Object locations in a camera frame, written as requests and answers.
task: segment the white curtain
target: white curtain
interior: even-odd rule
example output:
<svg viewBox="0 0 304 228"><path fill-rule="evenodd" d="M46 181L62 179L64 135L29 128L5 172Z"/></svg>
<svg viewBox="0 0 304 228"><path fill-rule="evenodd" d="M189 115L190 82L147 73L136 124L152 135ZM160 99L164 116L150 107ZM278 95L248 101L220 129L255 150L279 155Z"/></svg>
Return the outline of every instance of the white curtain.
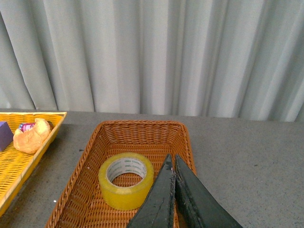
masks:
<svg viewBox="0 0 304 228"><path fill-rule="evenodd" d="M0 108L304 121L303 0L0 0Z"/></svg>

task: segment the tape roll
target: tape roll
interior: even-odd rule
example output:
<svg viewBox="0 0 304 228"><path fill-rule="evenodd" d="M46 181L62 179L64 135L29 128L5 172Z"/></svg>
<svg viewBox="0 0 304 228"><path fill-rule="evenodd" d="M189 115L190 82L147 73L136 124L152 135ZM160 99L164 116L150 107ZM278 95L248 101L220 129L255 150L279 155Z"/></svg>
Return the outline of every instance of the tape roll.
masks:
<svg viewBox="0 0 304 228"><path fill-rule="evenodd" d="M130 187L119 187L112 181L121 174L135 173L142 180ZM98 178L105 202L118 210L140 207L152 184L154 170L145 156L137 153L120 153L106 160L100 167Z"/></svg>

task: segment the table surface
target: table surface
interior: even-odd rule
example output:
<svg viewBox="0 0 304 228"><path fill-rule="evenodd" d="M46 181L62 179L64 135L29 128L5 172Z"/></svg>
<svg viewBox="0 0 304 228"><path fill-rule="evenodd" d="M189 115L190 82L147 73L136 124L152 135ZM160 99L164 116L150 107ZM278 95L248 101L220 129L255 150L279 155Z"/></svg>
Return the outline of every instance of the table surface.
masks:
<svg viewBox="0 0 304 228"><path fill-rule="evenodd" d="M0 227L44 227L95 127L121 119L184 123L198 178L243 227L304 227L304 123L89 112L68 112Z"/></svg>

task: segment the croissant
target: croissant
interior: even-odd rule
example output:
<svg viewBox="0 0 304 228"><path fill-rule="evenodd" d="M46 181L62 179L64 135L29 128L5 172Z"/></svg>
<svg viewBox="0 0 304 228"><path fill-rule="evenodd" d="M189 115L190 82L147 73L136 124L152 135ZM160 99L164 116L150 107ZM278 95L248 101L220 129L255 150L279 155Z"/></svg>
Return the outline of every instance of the croissant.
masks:
<svg viewBox="0 0 304 228"><path fill-rule="evenodd" d="M31 129L25 132L20 129L15 130L13 137L14 147L19 151L34 154L50 133L50 124L45 119L36 118L35 125Z"/></svg>

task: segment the purple sponge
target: purple sponge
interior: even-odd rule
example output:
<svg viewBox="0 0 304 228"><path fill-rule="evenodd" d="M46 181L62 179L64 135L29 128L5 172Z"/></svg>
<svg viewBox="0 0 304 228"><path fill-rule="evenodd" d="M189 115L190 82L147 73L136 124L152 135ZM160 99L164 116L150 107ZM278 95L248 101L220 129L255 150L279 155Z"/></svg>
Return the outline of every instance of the purple sponge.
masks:
<svg viewBox="0 0 304 228"><path fill-rule="evenodd" d="M0 151L4 151L5 148L13 141L14 134L8 125L8 122L0 121Z"/></svg>

